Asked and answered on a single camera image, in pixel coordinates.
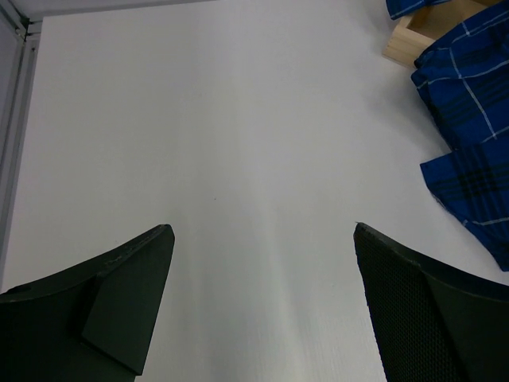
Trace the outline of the blue plaid shirt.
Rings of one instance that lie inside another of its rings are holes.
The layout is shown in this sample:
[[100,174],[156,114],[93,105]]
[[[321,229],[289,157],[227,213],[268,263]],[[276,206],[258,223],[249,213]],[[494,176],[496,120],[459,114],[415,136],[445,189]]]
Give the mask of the blue plaid shirt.
[[508,3],[482,1],[465,17],[465,2],[389,1],[391,19],[427,29],[430,11],[449,31],[414,60],[411,80],[450,153],[421,165],[438,203],[508,269]]

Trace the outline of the wooden clothes rack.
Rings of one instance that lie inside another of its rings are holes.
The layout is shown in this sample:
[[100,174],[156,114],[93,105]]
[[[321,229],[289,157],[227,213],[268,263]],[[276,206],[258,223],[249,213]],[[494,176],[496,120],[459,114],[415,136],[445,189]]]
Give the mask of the wooden clothes rack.
[[407,68],[437,39],[462,21],[499,1],[446,1],[425,6],[399,19],[383,55]]

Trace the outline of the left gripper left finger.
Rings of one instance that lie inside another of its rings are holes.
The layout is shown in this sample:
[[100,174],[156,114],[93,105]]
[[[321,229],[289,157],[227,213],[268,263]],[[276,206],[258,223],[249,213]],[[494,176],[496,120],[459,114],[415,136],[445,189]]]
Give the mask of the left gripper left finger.
[[143,373],[175,236],[158,225],[1,295],[3,381],[133,381]]

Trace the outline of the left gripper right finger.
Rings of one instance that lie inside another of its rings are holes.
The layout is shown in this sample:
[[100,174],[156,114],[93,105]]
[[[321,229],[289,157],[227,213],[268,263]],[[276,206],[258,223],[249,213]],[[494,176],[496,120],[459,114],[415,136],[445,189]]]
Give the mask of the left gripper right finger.
[[353,234],[389,381],[506,381],[508,287],[412,250],[365,223]]

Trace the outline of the aluminium corner frame profile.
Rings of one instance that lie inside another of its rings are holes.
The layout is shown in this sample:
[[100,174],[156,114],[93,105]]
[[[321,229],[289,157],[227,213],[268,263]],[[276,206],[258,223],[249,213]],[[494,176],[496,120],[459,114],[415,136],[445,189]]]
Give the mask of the aluminium corner frame profile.
[[1,2],[1,212],[13,203],[14,183],[29,91],[41,38],[41,21],[24,15],[14,1]]

